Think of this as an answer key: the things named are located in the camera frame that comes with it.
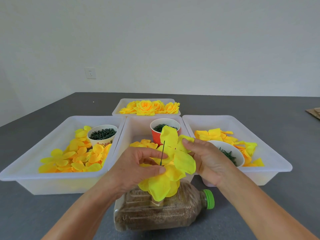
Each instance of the white plastic tray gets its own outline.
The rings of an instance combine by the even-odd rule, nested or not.
[[[170,103],[170,102],[175,102],[174,99],[172,98],[123,98],[120,100],[120,102],[118,103],[117,107],[114,109],[114,111],[112,112],[112,115],[113,116],[126,116],[126,117],[131,117],[131,116],[138,116],[136,115],[135,113],[134,114],[121,114],[120,113],[120,110],[124,107],[126,107],[128,105],[128,103],[132,102],[132,101],[136,101],[136,100],[150,100],[151,102],[152,101],[157,101],[157,100],[160,100],[162,101],[165,105],[167,103]],[[157,113],[155,114],[154,116],[157,116],[157,117],[160,117],[164,115],[163,113]],[[180,113],[180,110],[178,111],[178,113],[174,113],[174,114],[170,114],[170,113],[166,113],[165,114],[166,116],[180,116],[181,113]]]
[[[246,128],[240,121],[230,115],[184,115],[184,124],[190,134],[195,137],[194,132],[208,131],[220,128],[223,131],[233,131],[233,137],[240,141],[256,142],[255,153],[252,160],[261,157],[265,167],[240,167],[250,179],[257,185],[265,185],[279,172],[290,172],[292,165],[279,155],[259,137]]]
[[[11,163],[0,173],[2,181],[17,181],[34,195],[84,193],[90,189],[108,170],[120,138],[126,117],[114,116],[72,116],[62,122],[56,129]],[[74,138],[74,131],[89,125],[115,125],[117,133],[110,148],[105,165],[97,172],[78,173],[38,173],[42,163],[40,159],[49,157],[50,152],[59,148],[64,150]]]
[[[152,141],[152,133],[150,129],[150,123],[158,118],[170,118],[178,121],[181,125],[181,135],[189,136],[189,133],[186,129],[186,126],[183,123],[182,117],[180,116],[167,116],[163,115],[157,118],[153,116],[137,116],[137,117],[128,117],[125,121],[118,145],[114,151],[112,161],[110,161],[110,169],[114,163],[118,160],[121,154],[129,145],[135,141],[141,141],[142,139],[148,139]],[[184,179],[191,182],[194,175],[186,173]]]

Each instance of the electrical outlet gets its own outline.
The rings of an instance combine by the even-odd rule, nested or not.
[[[88,79],[96,79],[96,68],[94,67],[86,67],[84,69],[85,71],[85,76],[88,78]]]

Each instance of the plastic bottle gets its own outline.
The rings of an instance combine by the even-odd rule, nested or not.
[[[162,202],[154,202],[148,192],[136,187],[116,200],[114,225],[118,231],[186,227],[204,208],[214,208],[212,192],[198,191],[183,179],[178,192]]]

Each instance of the green bottle cap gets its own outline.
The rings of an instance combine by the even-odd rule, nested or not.
[[[213,209],[214,208],[214,195],[208,189],[204,189],[203,192],[207,198],[207,209],[208,210]]]

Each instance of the gray table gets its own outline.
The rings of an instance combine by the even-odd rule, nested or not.
[[[0,128],[0,171],[67,117],[111,115],[121,98],[173,98],[181,103],[181,115],[236,117],[293,166],[292,172],[278,173],[261,188],[320,237],[320,121],[304,111],[319,107],[320,97],[74,93]],[[199,190],[206,188],[199,176],[192,184]],[[219,190],[210,190],[215,208],[202,212],[189,227],[117,232],[112,205],[94,239],[255,239]],[[34,196],[17,182],[0,181],[0,239],[40,239],[79,196]]]

